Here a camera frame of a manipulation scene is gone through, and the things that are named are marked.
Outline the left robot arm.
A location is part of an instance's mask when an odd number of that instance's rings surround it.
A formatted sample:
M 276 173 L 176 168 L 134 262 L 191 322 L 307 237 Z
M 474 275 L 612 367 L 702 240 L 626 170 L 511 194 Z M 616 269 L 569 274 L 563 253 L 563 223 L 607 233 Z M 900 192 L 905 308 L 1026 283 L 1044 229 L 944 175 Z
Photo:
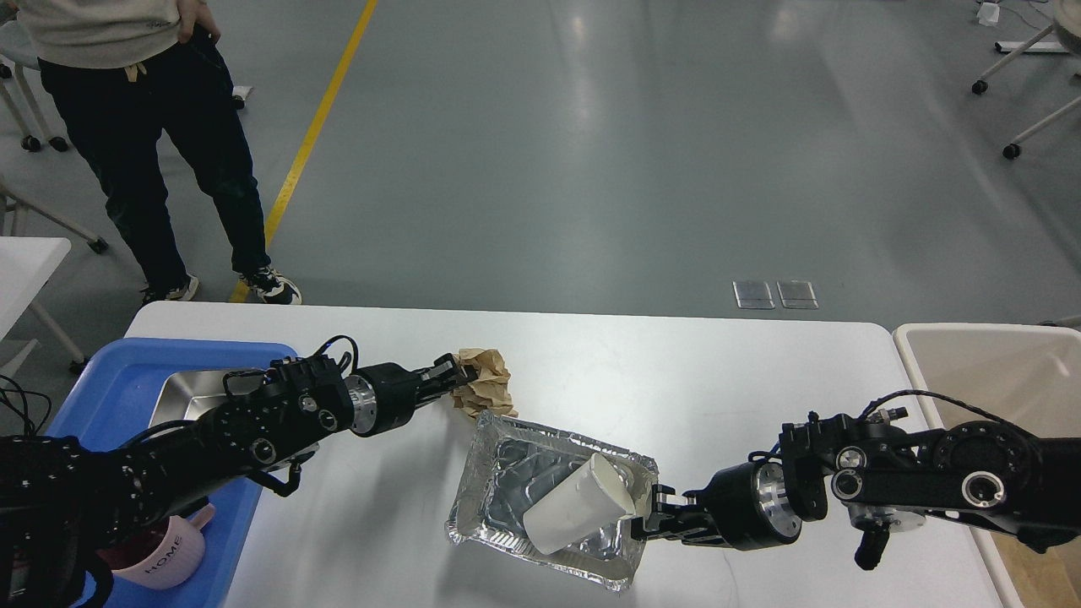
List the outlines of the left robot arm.
M 111 451 L 74 436 L 3 438 L 4 607 L 101 607 L 114 576 L 101 551 L 165 523 L 246 478 L 286 497 L 301 485 L 301 454 L 335 432 L 372 437 L 405 425 L 425 404 L 475 381 L 445 354 L 409 371 L 358 366 L 321 346 L 266 369 L 246 393 L 193 421 L 166 421 Z

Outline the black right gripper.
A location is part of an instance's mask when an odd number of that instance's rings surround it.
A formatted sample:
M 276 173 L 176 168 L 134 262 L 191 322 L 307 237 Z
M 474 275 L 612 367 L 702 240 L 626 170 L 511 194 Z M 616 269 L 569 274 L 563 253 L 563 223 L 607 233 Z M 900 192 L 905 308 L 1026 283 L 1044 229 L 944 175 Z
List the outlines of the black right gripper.
M 801 527 L 780 464 L 761 459 L 713 474 L 702 490 L 653 484 L 652 514 L 633 517 L 632 537 L 753 551 L 792 544 Z

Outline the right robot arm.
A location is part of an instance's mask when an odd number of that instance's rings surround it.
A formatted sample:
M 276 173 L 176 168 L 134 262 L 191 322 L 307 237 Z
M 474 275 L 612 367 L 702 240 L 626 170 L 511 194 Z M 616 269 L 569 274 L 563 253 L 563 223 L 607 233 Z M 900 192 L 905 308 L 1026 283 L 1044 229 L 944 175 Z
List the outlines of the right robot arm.
M 755 551 L 795 543 L 805 523 L 845 505 L 860 531 L 854 561 L 877 568 L 891 536 L 927 517 L 1012 536 L 1043 554 L 1078 538 L 1078 439 L 1041 438 L 999 415 L 951 398 L 975 415 L 950 428 L 907 432 L 875 399 L 859 415 L 808 413 L 786 423 L 768 451 L 719 470 L 706 487 L 678 494 L 655 484 L 637 541 Z

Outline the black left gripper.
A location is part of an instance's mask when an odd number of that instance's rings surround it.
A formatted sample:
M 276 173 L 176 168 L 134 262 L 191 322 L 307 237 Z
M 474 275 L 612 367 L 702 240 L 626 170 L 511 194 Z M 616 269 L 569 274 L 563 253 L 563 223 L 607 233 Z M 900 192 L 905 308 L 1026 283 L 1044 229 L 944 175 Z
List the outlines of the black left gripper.
M 408 371 L 397 364 L 368 366 L 346 376 L 353 404 L 350 429 L 359 437 L 373 437 L 402 427 L 414 411 L 435 404 L 454 389 L 473 381 L 473 366 L 455 354 L 444 354 L 428 368 Z

